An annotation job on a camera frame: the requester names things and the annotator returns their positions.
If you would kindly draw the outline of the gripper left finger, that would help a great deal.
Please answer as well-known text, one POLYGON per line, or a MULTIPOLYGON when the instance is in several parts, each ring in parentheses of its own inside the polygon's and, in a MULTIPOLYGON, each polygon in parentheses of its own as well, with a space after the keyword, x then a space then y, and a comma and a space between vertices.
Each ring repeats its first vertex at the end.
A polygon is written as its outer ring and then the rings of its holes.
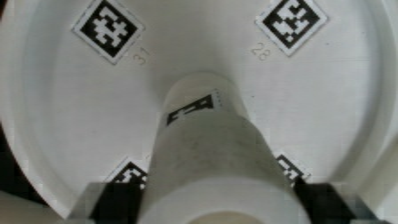
POLYGON ((137 183, 94 182, 78 197, 69 220, 82 224, 137 224, 142 189, 137 183))

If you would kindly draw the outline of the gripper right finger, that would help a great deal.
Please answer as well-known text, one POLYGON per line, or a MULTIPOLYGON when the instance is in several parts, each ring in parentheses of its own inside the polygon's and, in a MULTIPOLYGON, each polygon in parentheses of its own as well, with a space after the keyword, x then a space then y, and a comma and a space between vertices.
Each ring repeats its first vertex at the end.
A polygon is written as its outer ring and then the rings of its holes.
POLYGON ((293 191, 311 224, 382 224, 363 199, 340 186, 297 179, 293 191))

